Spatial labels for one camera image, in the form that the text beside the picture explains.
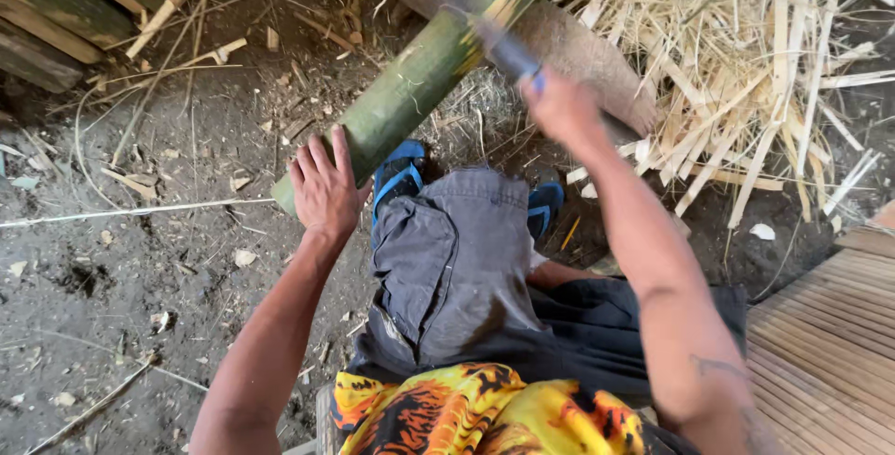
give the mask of foot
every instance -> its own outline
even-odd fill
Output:
[[[417,196],[422,190],[420,174],[426,151],[418,140],[405,140],[376,169],[373,186],[373,225],[379,220],[379,209],[398,196]]]
[[[537,241],[553,219],[565,200],[565,192],[559,183],[559,174],[552,168],[536,167],[538,186],[528,195],[528,232]]]

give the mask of dirt ground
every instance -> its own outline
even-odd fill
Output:
[[[350,3],[294,1],[330,14]],[[378,1],[360,0],[364,50],[341,59],[337,58],[341,48],[297,20],[293,12],[304,11],[294,3],[247,0],[207,15],[202,51],[246,37],[248,46],[230,59],[241,67],[197,72],[193,102],[186,110],[185,74],[163,80],[147,117],[127,143],[122,165],[128,173],[159,178],[154,205],[268,198],[270,186],[285,173],[286,157],[310,131],[322,131],[335,121],[375,79],[379,66],[424,25],[415,15],[392,19],[394,12],[372,20],[372,7]],[[879,21],[862,23],[850,33],[849,45],[881,40],[879,53],[885,56],[859,63],[853,72],[889,68],[895,18],[885,12],[862,18]],[[333,21],[340,27],[336,15]],[[265,48],[268,26],[281,37],[275,53]],[[844,29],[837,27],[834,36],[846,35]],[[168,30],[141,57],[158,68],[176,32]],[[187,60],[190,45],[182,44],[173,62]],[[107,66],[108,72],[136,71],[122,53],[113,55],[116,62]],[[292,61],[307,75],[307,87],[291,73]],[[80,99],[87,89],[85,85],[77,93],[50,96],[6,77],[0,103],[20,125],[58,151],[51,158],[63,177],[39,172],[23,159],[7,155],[7,176],[39,175],[41,182],[28,191],[0,178],[0,221],[112,209],[91,188],[77,163],[75,110],[47,116],[50,108]],[[862,188],[850,195],[847,206],[852,211],[844,219],[846,225],[872,215],[892,198],[889,179],[895,178],[890,162],[895,121],[870,127],[895,116],[890,91],[891,86],[883,84],[841,94],[858,139],[887,153],[862,181]],[[124,209],[148,205],[100,168],[111,160],[139,95],[81,138],[88,172],[102,192]],[[303,101],[284,113],[297,97]],[[106,108],[88,107],[80,118],[81,128],[100,118]],[[481,121],[476,111],[481,111]],[[285,127],[309,117],[315,120],[310,128],[283,145]],[[0,142],[35,154],[17,126],[2,127]],[[523,174],[533,160],[560,172],[575,167],[565,153],[526,127],[519,97],[503,76],[488,68],[473,72],[419,130],[418,137],[431,152],[426,178],[486,160],[509,174]],[[859,156],[831,131],[827,139],[833,145],[840,180]],[[237,170],[247,171],[252,180],[235,192],[230,181]],[[667,190],[652,176],[647,178],[669,209],[686,187],[678,183]],[[599,201],[583,200],[578,193],[582,186],[569,188],[567,204],[539,248],[559,261],[586,267],[605,255],[608,247]],[[729,190],[716,186],[703,191],[691,206],[684,221],[693,231],[690,243],[712,284],[742,283],[756,295],[769,285],[785,285],[833,253],[830,223],[815,211],[811,224],[799,224],[799,199],[794,187],[787,186],[782,193],[756,191],[739,230],[731,236],[726,228],[732,206]],[[581,223],[576,233],[560,251],[578,216]],[[776,240],[761,241],[747,232],[759,222],[776,230]],[[376,288],[366,275],[370,223],[365,211],[324,290],[304,362],[305,368],[313,369],[307,380],[297,381],[278,426],[284,449],[314,437],[314,394],[352,356],[352,332],[362,326]],[[297,220],[268,201],[0,228],[0,452],[21,453],[51,436],[137,371],[140,366],[134,359],[151,352],[161,359],[160,367],[175,376],[158,370],[142,374],[117,401],[54,450],[181,452],[204,397],[201,387],[211,381],[302,233]],[[257,257],[240,267],[234,260],[237,251]],[[27,262],[21,276],[11,270],[17,262]],[[173,322],[159,332],[152,316],[164,312],[171,313]],[[75,402],[67,404],[65,400],[71,398],[63,392]]]

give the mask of man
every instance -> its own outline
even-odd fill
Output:
[[[561,186],[542,181],[526,198],[523,182],[458,170],[422,187],[421,146],[406,142],[377,172],[371,269],[382,287],[337,378],[332,415],[352,431],[343,452],[764,450],[729,331],[742,339],[743,298],[708,288],[686,239],[611,144],[599,98],[543,76],[542,90],[522,84],[531,115],[587,167],[627,282],[533,252]],[[335,165],[316,137],[296,153],[306,231],[221,363],[191,453],[279,450],[275,425],[320,291],[371,190],[355,189],[338,125],[332,143]],[[631,409],[647,404],[664,428]]]

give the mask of left hand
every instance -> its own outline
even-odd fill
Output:
[[[335,166],[323,142],[312,135],[289,164],[289,178],[296,192],[296,214],[307,230],[346,239],[357,227],[373,180],[356,189],[341,124],[333,125],[332,143]]]

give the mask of yellow patterned cloth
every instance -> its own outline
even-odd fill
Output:
[[[575,380],[527,384],[497,364],[455,365],[404,383],[340,372],[332,415],[354,453],[643,453],[640,418]]]

